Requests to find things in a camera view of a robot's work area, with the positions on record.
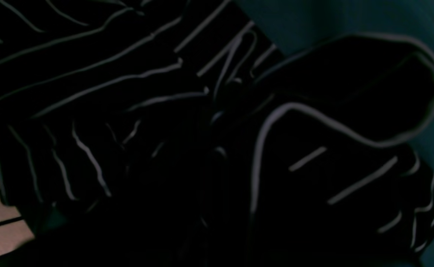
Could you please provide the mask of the navy white striped t-shirt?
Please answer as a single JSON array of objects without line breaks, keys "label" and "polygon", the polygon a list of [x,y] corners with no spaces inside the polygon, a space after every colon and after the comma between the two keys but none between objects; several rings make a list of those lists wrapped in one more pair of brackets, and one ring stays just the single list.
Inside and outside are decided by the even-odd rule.
[{"label": "navy white striped t-shirt", "polygon": [[0,199],[67,222],[0,267],[420,267],[434,53],[283,57],[232,0],[0,0]]}]

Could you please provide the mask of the teal table cloth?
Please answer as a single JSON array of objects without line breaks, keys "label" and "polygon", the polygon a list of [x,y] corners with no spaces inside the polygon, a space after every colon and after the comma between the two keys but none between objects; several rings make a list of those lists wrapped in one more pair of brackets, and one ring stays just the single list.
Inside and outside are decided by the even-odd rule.
[{"label": "teal table cloth", "polygon": [[[286,55],[354,32],[409,35],[434,51],[434,0],[239,0],[238,4]],[[434,120],[412,144],[434,168]]]}]

